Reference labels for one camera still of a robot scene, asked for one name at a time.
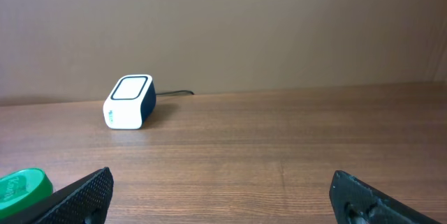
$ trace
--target green container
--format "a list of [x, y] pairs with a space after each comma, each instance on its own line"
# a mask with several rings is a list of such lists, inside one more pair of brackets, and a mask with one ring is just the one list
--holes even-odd
[[50, 196], [53, 185], [44, 171], [29, 168], [0, 178], [0, 219]]

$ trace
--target wooden table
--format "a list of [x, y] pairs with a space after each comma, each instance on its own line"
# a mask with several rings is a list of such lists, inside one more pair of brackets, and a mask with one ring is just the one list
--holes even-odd
[[405, 84], [159, 98], [142, 130], [103, 102], [0, 107], [0, 174], [60, 189], [110, 167], [107, 223], [335, 223], [345, 170], [447, 223], [447, 88]]

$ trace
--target green lid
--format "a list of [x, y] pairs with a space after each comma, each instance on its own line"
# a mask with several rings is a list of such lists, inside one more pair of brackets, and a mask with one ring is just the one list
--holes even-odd
[[53, 185], [44, 171], [29, 168], [0, 178], [0, 219], [50, 196]]

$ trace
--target beige wall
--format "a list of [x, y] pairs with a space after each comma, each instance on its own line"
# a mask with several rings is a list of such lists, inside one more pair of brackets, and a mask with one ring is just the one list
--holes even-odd
[[447, 0], [0, 0], [0, 105], [444, 80], [446, 42]]

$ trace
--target brown wooden surface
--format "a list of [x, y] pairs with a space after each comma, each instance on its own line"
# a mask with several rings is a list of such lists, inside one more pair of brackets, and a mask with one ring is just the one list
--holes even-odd
[[335, 223], [345, 170], [447, 223], [442, 84], [165, 97], [142, 130], [102, 104], [0, 107], [0, 174], [41, 167], [57, 190], [108, 166], [107, 223]]

